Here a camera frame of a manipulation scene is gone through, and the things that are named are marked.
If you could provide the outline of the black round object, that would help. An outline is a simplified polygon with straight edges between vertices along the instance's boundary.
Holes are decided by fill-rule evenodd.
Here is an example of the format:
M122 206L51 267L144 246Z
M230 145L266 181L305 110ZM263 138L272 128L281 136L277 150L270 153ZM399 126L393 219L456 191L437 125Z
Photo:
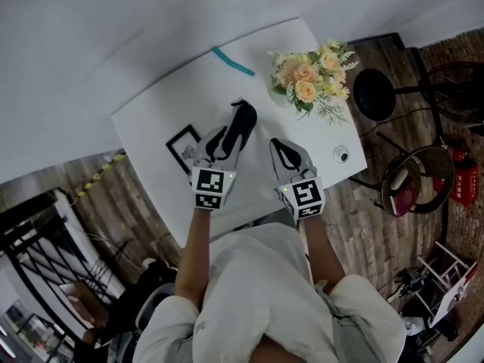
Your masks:
M227 156L231 154L239 137L242 138L240 150L244 149L257 122L256 109L244 99L231 106L234 107L235 112L222 139L222 151Z

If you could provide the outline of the brown wicker chair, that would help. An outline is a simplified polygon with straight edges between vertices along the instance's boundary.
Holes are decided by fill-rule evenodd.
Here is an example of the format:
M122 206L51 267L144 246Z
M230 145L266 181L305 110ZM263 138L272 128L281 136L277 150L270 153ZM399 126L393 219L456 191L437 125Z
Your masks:
M368 189L377 191L380 195L380 202L374 205L391 216L400 217L395 216L392 211L389 183L392 175L399 168L405 167L408 170L408 177L402 186L413 183L417 192L417 199L422 188L423 178L436 179L441 183L440 190L436 192L432 200L426 203L418 203L416 199L415 205L407 213L428 214L440 208L448 200L455 181L454 161L448 152L434 145L420 147L409 152L382 133L378 132L377 136L398 150L399 155L388 164L379 183L370 184L354 177L351 177L349 180Z

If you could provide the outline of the dark red book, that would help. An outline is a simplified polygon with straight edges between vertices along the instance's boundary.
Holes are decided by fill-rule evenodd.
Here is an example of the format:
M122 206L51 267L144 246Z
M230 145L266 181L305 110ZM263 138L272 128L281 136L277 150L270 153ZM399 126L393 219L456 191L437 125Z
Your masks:
M413 183L390 191L390 202L395 216L403 216L415 205L417 192Z

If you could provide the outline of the white vase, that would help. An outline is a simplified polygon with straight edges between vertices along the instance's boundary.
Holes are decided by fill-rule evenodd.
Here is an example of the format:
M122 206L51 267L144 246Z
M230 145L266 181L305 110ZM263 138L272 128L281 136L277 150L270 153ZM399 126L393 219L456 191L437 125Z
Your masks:
M290 108L293 106L293 104L287 99L286 89L279 84L271 85L269 95L271 99L281 108Z

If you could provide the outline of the person's right forearm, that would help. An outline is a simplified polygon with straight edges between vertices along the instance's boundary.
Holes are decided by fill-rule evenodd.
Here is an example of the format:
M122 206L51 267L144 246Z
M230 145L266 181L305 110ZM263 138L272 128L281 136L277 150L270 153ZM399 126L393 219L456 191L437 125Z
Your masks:
M329 241L319 215L302 220L308 246L309 266L313 281L326 281L324 292L329 294L345 277L345 272Z

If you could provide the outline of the yellow flower bouquet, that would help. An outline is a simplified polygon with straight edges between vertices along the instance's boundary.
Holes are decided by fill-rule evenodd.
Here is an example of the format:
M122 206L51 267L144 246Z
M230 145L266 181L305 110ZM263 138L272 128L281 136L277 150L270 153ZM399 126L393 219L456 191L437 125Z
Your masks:
M300 118L315 113L330 125L348 122L343 104L350 95L347 72L358 66L345 42L330 39L314 51L270 51L270 86L281 85Z

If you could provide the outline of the black blue gear bundle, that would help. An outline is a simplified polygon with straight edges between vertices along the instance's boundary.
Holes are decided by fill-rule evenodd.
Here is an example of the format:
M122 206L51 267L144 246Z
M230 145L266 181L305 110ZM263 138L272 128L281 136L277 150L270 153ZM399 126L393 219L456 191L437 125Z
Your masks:
M400 271L393 279L396 290L388 296L386 301L392 303L396 299L419 293L424 288L428 276L429 272L423 268L409 268Z

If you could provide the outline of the red fire extinguisher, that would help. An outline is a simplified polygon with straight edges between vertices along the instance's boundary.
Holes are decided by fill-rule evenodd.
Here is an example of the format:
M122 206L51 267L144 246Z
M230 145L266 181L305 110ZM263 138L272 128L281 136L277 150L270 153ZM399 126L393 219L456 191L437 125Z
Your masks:
M459 137L451 136L443 138L438 136L434 140L433 145L445 149L451 158L457 163L464 162L468 157L469 150L467 145L465 141Z

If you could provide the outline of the white rack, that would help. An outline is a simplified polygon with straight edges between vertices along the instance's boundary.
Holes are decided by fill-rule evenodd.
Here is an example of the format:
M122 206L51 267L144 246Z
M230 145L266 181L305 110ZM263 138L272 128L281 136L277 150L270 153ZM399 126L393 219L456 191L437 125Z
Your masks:
M424 316L428 328L435 327L458 303L467 296L467 288L477 271L477 262L464 261L440 242L435 242L440 258L418 262L427 276L423 288L415 296L427 311Z

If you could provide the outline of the person's left forearm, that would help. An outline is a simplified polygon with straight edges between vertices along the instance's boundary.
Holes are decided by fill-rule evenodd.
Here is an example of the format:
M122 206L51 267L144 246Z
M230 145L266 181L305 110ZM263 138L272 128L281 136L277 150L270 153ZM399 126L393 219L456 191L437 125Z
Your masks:
M194 208L188 239L175 279L175 295L201 310L209 282L209 229L211 211Z

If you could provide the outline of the teal strip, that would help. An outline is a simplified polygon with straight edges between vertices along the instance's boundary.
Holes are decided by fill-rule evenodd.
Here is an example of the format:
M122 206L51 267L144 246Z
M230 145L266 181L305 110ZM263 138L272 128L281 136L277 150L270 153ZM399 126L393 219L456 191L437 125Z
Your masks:
M235 62L232 60L229 56L227 56L224 52L222 52L218 47L212 47L211 52L213 52L220 60L222 60L225 64L230 66L231 68L234 68L248 76L255 76L255 72L252 71L251 69Z

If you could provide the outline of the black picture frame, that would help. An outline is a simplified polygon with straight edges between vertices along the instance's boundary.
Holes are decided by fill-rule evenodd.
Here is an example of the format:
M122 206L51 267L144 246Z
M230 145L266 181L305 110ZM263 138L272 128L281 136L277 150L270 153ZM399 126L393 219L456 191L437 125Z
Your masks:
M190 174L194 165L199 141L200 136L194 127L188 125L166 143L169 152L187 175Z

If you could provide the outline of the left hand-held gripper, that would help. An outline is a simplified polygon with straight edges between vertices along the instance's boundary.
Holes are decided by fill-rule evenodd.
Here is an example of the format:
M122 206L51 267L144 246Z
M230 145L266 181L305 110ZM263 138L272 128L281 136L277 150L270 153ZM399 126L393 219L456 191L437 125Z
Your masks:
M225 205L237 176L239 154L252 130L221 126L200 139L190 175L197 208L218 210Z

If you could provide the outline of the black standing fan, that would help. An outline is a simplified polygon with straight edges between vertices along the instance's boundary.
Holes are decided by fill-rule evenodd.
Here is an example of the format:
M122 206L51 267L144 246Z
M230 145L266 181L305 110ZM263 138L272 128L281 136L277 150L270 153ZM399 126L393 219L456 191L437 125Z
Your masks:
M459 61L432 68L417 85L394 88L379 70L366 69L355 78L353 96L368 118L388 118L398 95L418 93L430 107L467 128L484 126L484 62Z

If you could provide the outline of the person's white shirt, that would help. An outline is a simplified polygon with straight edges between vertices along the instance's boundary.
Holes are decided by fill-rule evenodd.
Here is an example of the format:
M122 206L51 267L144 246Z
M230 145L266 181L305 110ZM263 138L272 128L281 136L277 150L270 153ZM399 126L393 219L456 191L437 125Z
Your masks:
M324 299L312 284L298 232L269 223L212 243L200 308L170 296L155 309L133 363L249 363L269 337L306 363L338 363L330 305L363 320L384 363L397 363L405 326L359 275L347 275Z

